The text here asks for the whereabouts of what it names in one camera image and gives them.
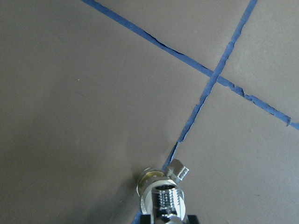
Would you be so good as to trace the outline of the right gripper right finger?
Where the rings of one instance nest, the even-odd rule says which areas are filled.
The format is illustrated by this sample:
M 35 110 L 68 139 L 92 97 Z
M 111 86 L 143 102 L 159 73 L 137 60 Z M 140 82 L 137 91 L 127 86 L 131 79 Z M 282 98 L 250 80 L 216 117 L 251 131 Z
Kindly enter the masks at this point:
M 199 224 L 198 217 L 196 215 L 187 215 L 187 224 Z

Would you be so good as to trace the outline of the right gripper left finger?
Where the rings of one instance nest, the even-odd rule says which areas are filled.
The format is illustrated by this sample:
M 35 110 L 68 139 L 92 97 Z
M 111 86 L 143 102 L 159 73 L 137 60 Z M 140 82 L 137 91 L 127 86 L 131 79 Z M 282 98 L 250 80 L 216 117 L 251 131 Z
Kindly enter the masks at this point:
M 152 224 L 152 219 L 150 214 L 142 214 L 140 216 L 140 224 Z

